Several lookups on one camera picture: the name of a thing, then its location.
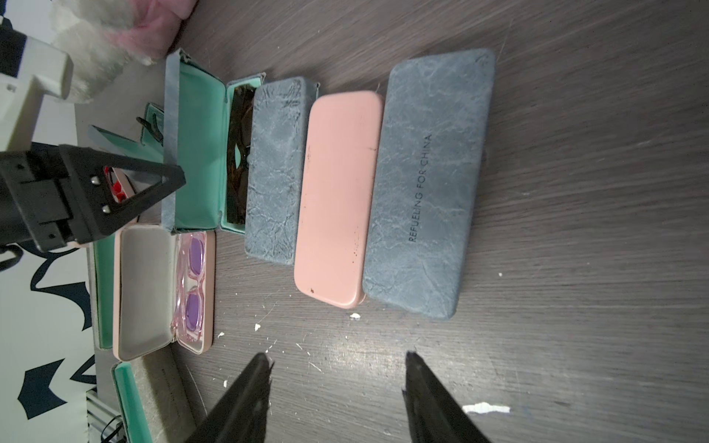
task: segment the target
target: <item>gray eyeglass case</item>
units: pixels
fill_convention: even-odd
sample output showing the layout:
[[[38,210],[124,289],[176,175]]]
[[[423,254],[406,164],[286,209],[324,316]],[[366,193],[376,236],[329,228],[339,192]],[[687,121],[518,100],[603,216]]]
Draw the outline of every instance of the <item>gray eyeglass case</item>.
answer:
[[[308,119],[319,86],[295,77],[256,90],[245,228],[250,257],[295,262]]]
[[[476,49],[391,71],[364,260],[364,291],[413,313],[455,314],[495,55]]]

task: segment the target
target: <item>purple lens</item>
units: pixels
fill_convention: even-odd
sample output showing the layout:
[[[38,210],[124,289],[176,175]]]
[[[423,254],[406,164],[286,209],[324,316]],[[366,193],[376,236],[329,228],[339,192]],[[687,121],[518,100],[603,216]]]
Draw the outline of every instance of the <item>purple lens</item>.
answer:
[[[187,303],[184,306],[184,319],[187,329],[194,331],[197,329],[199,322],[199,296],[195,293],[190,293],[187,296]]]
[[[189,268],[195,275],[202,272],[202,261],[204,260],[204,245],[196,238],[192,238],[189,244]]]

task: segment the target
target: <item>closed eyeglass case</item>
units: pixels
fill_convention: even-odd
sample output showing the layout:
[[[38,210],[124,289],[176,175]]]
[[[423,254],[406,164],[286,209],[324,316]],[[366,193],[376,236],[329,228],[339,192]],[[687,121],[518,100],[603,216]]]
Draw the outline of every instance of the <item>closed eyeglass case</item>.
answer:
[[[244,241],[250,257],[295,263],[308,118],[318,87],[295,77],[256,90]]]
[[[391,71],[364,265],[368,296],[432,318],[455,314],[494,74],[487,49]]]
[[[311,109],[294,278],[339,308],[364,298],[362,272],[384,100],[371,91],[319,98]]]

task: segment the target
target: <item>dark wood surface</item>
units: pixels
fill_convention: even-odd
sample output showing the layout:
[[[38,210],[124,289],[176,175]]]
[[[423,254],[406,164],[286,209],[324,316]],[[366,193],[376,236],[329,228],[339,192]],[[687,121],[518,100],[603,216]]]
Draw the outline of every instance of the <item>dark wood surface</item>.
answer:
[[[179,46],[223,80],[386,92],[390,69],[498,54],[457,314],[338,310],[219,232],[213,348],[174,347],[195,417],[256,352],[268,442],[407,442],[416,349],[494,442],[703,442],[709,431],[709,16],[685,1],[201,0]],[[136,138],[164,65],[131,66],[87,123]],[[359,321],[350,318],[356,312]],[[261,328],[254,331],[255,323]]]

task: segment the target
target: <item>white debris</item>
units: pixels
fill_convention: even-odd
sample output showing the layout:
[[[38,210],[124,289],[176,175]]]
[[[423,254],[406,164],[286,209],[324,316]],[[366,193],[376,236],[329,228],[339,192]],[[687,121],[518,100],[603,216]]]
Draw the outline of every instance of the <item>white debris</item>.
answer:
[[[498,406],[498,405],[491,405],[490,403],[487,403],[486,401],[482,403],[477,403],[474,405],[464,405],[463,406],[463,412],[466,414],[469,413],[476,413],[476,414],[487,414],[487,413],[503,413],[503,414],[509,414],[510,413],[510,407],[509,406]]]

